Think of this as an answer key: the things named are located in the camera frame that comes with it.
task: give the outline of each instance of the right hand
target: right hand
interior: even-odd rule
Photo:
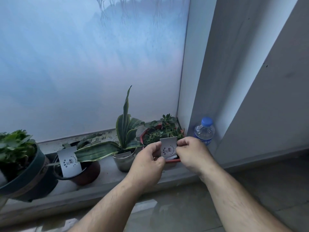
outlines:
[[[177,155],[187,169],[201,175],[205,167],[217,165],[208,148],[199,139],[185,137],[177,141]]]

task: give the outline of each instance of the gray pot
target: gray pot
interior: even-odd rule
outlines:
[[[117,168],[122,172],[128,172],[133,164],[135,156],[137,154],[136,148],[134,152],[126,152],[113,156],[113,159],[117,165]]]

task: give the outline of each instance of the potted plant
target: potted plant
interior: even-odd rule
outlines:
[[[89,142],[88,139],[95,138],[97,136],[102,136],[102,134],[92,134],[90,136],[87,136],[83,138],[81,141],[73,142],[71,144],[63,144],[64,149],[70,148],[73,146],[76,146],[76,148],[79,150],[83,147],[90,147],[91,145],[95,145],[96,143],[99,143],[99,141],[96,142]],[[58,155],[55,157],[54,163],[59,163]],[[100,174],[100,164],[98,161],[87,161],[81,163],[82,171],[72,177],[64,177],[62,174],[61,166],[60,164],[56,164],[53,166],[53,174],[56,176],[59,180],[71,180],[78,186],[84,186],[87,184],[92,183]]]
[[[5,198],[31,202],[48,195],[58,183],[41,152],[26,130],[0,133],[0,170],[7,184],[0,187]]]
[[[79,162],[96,161],[112,155],[120,171],[128,172],[130,170],[136,156],[136,149],[144,146],[140,141],[136,140],[137,127],[144,122],[137,118],[132,118],[128,114],[131,87],[127,92],[123,114],[116,121],[118,141],[106,141],[77,150],[75,155]]]
[[[176,127],[177,119],[171,116],[171,114],[163,115],[160,121],[158,123],[154,120],[149,124],[144,124],[147,129],[142,133],[140,140],[145,146],[158,142],[161,138],[177,137],[177,140],[184,138],[184,130]],[[179,157],[173,160],[167,160],[166,164],[177,162],[180,162]]]

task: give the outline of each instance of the plant label card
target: plant label card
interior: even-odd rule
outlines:
[[[73,177],[82,172],[82,166],[74,154],[76,150],[76,146],[73,146],[57,151],[62,174],[65,178]]]
[[[161,138],[160,141],[162,142],[161,156],[164,158],[176,156],[177,137]]]

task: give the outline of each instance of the water bottle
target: water bottle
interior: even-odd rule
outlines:
[[[209,117],[203,117],[201,124],[195,127],[194,136],[201,140],[205,145],[209,145],[214,137],[213,121]]]

